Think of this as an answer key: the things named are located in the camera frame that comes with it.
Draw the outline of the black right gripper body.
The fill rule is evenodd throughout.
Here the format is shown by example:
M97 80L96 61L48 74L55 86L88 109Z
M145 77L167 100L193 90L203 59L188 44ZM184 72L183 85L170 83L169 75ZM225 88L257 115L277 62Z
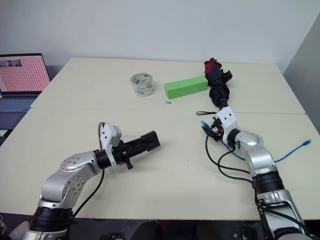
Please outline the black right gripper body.
M210 126L212 132L218 134L220 136L220 141L223 140L223 135L224 135L224 129L222 127L222 122L219 118L213 117L213 122Z

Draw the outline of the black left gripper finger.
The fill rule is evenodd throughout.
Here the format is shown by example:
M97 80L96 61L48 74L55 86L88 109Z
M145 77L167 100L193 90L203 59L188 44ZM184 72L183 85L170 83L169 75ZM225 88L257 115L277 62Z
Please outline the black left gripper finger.
M138 145L135 145L135 146L131 146L131 147L128 147L127 148L127 155L129 158L132 158L136 155L139 155L145 151L149 151L149 146L148 145L145 145L145 144L138 144Z
M143 140L139 137L131 141L125 142L124 145L126 150L139 150L143 148Z

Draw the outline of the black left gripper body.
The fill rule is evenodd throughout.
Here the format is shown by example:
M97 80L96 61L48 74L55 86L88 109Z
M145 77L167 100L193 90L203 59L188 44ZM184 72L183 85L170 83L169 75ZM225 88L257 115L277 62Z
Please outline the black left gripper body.
M127 147L123 140L120 140L117 146L112 147L112 155L114 157L116 165L126 165L128 170L131 170L133 168L130 157L127 153Z

